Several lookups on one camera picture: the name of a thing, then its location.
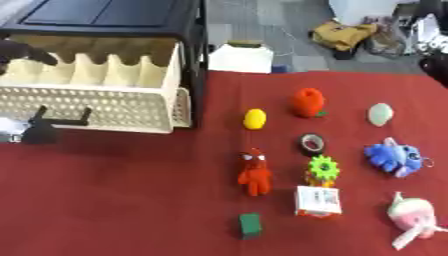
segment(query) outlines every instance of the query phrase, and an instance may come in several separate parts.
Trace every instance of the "blue stuffed toy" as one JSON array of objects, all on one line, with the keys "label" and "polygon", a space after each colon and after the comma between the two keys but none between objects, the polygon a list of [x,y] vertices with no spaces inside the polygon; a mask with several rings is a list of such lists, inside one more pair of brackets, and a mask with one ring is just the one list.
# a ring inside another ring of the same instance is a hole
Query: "blue stuffed toy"
[{"label": "blue stuffed toy", "polygon": [[416,147],[398,145],[393,138],[386,138],[384,144],[366,147],[364,154],[374,166],[385,172],[395,171],[395,177],[403,178],[422,168],[423,160]]}]

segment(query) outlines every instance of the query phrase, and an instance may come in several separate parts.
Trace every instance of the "yellow ball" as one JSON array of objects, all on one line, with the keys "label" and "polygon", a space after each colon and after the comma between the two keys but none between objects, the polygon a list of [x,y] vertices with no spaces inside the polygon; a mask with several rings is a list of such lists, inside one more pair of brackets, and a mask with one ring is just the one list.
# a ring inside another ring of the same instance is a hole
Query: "yellow ball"
[{"label": "yellow ball", "polygon": [[261,109],[251,109],[244,118],[244,127],[249,130],[260,130],[266,124],[266,113]]}]

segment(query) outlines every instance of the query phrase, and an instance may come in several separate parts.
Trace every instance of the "drawer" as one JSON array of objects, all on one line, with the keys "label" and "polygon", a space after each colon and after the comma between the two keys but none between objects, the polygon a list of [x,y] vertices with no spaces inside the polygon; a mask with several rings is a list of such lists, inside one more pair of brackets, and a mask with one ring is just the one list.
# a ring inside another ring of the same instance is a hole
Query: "drawer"
[{"label": "drawer", "polygon": [[27,120],[41,106],[44,118],[79,119],[109,131],[171,133],[191,125],[189,93],[180,88],[180,44],[173,39],[13,36],[49,51],[55,67],[11,62],[0,77],[0,115]]}]

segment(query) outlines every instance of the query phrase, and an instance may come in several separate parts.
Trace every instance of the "green gear toy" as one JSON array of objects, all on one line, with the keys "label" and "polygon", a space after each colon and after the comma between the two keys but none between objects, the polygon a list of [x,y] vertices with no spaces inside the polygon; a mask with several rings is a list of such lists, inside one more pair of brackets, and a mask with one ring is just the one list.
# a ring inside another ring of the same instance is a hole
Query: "green gear toy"
[{"label": "green gear toy", "polygon": [[314,179],[320,181],[334,181],[339,176],[338,163],[333,162],[331,157],[323,155],[315,156],[309,163],[309,172]]}]

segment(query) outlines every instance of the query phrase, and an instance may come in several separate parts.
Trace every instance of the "red table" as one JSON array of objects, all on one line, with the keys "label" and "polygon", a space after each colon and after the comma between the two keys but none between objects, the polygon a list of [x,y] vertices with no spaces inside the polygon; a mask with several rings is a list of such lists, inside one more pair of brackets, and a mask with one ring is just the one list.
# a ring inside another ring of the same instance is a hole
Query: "red table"
[{"label": "red table", "polygon": [[[288,98],[315,87],[328,99],[324,118],[290,114]],[[1,145],[0,253],[89,255],[438,256],[448,234],[396,253],[401,232],[387,219],[395,191],[434,203],[448,224],[448,91],[411,75],[310,72],[287,75],[212,73],[205,124],[172,135],[64,132],[52,146]],[[383,128],[365,120],[378,102],[392,105]],[[265,129],[242,129],[244,112],[263,108]],[[325,137],[342,170],[344,214],[334,220],[295,217],[293,191],[308,158],[294,140]],[[435,160],[406,179],[372,168],[364,145],[393,136]],[[236,184],[238,152],[258,147],[274,172],[274,191],[250,198]],[[238,239],[238,215],[258,212],[260,238]]]}]

